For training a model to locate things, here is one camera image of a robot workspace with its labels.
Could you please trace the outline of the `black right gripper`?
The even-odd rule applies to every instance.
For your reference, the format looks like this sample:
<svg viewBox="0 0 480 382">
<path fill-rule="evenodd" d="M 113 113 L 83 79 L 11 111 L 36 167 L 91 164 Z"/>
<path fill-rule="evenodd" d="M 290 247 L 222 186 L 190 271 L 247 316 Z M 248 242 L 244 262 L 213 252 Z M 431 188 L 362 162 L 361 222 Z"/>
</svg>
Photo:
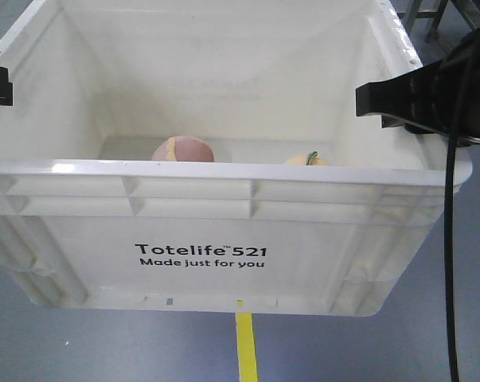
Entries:
<svg viewBox="0 0 480 382">
<path fill-rule="evenodd" d="M 386 127 L 449 136 L 480 145 L 480 29 L 468 33 L 442 60 L 355 91 L 357 117 L 379 115 Z"/>
</svg>

